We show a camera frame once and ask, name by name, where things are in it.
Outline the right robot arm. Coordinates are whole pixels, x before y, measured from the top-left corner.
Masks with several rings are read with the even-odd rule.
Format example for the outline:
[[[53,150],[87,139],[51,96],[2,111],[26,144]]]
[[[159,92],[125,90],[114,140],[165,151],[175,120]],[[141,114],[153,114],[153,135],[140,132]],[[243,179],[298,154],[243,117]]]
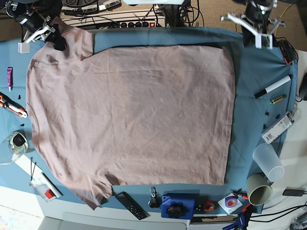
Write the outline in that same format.
[[[50,42],[58,51],[66,49],[66,41],[61,36],[59,25],[52,22],[59,16],[62,3],[59,0],[2,0],[0,7],[6,10],[9,17],[21,25],[21,42],[19,53],[30,52],[30,42],[37,40]]]

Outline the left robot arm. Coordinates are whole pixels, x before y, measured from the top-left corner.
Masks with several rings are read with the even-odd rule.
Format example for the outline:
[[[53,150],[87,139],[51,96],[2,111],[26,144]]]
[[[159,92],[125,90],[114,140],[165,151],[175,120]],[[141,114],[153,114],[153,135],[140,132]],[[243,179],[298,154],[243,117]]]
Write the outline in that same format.
[[[245,12],[239,16],[229,12],[220,17],[221,21],[232,21],[254,36],[274,35],[278,27],[285,26],[281,18],[270,18],[277,7],[276,0],[236,0],[235,3],[246,6]]]

